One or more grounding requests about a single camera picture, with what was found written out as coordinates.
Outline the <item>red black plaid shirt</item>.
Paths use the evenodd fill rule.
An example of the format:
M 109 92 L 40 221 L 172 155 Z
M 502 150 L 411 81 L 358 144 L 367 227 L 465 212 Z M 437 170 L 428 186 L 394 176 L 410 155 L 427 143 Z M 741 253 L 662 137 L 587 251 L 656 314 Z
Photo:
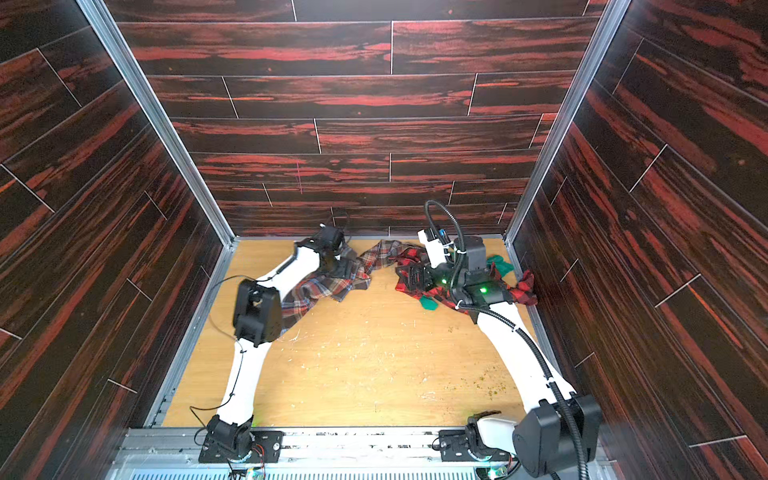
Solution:
M 428 260 L 428 256 L 425 248 L 411 246 L 399 257 L 400 263 L 396 264 L 398 276 L 396 290 L 401 293 L 405 293 L 405 259 Z M 534 293 L 535 277 L 532 272 L 524 272 L 523 277 L 515 285 L 510 285 L 504 277 L 504 282 L 492 279 L 486 260 L 484 264 L 480 264 L 479 257 L 471 254 L 459 259 L 461 266 L 459 268 L 455 266 L 451 285 L 453 308 L 466 312 L 469 307 L 488 308 L 497 302 L 518 303 L 525 306 L 535 306 L 538 303 Z

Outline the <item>grey red plaid shirt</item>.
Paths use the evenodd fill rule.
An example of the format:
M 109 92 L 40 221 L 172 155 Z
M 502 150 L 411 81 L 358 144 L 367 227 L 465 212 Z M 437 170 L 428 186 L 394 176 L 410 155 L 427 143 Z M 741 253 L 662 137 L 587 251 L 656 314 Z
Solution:
M 372 272 L 400 263 L 399 257 L 410 247 L 398 240 L 381 240 L 351 259 L 350 278 L 336 278 L 327 273 L 307 275 L 282 300 L 283 331 L 292 328 L 323 298 L 341 302 L 351 291 L 367 290 Z

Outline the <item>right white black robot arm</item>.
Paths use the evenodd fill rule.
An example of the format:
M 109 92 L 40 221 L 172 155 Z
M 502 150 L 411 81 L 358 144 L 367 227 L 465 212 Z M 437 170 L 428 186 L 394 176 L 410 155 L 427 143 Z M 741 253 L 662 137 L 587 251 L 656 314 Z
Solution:
M 398 272 L 406 292 L 436 296 L 468 314 L 502 359 L 525 410 L 521 421 L 496 410 L 469 417 L 462 435 L 441 438 L 444 459 L 508 460 L 506 467 L 488 468 L 484 479 L 508 479 L 519 469 L 556 479 L 570 468 L 589 478 L 602 411 L 593 396 L 576 392 L 531 337 L 518 310 L 527 290 L 504 281 L 479 237 L 449 240 L 428 228 L 418 239 L 424 253 Z

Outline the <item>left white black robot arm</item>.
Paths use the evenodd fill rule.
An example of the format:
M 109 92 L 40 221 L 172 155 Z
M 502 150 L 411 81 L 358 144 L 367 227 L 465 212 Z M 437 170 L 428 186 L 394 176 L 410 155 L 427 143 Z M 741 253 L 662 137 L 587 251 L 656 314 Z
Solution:
M 267 353 L 287 329 L 282 301 L 312 273 L 352 273 L 342 258 L 344 234 L 322 225 L 294 244 L 288 259 L 268 274 L 242 280 L 233 313 L 234 358 L 222 403 L 208 421 L 203 450 L 228 461 L 246 461 L 254 451 L 251 435 L 254 397 Z

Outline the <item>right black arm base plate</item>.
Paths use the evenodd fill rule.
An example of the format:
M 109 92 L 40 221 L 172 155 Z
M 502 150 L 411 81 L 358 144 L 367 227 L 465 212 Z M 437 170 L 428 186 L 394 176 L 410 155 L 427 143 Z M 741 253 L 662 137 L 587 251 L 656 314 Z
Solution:
M 467 428 L 440 430 L 431 448 L 443 462 L 501 462 L 514 457 L 505 450 L 486 446 L 478 434 Z

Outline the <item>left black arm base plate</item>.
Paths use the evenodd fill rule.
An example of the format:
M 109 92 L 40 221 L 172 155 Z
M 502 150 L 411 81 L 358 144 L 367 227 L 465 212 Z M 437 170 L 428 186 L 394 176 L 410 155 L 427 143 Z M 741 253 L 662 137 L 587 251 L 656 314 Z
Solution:
M 277 463 L 283 446 L 284 432 L 251 430 L 232 439 L 217 440 L 207 434 L 198 462 L 201 464 Z

